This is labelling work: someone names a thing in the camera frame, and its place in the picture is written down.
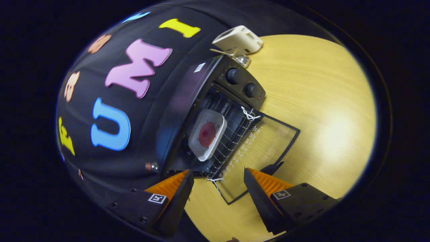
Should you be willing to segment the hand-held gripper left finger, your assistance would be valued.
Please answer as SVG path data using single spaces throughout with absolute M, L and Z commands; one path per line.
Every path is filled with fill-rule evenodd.
M 194 174 L 185 170 L 145 190 L 132 189 L 106 208 L 140 232 L 173 237 L 194 184 Z

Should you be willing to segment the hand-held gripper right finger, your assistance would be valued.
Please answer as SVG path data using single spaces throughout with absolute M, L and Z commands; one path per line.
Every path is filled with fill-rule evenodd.
M 246 167 L 244 184 L 268 232 L 287 232 L 321 216 L 339 203 L 308 183 L 292 185 Z

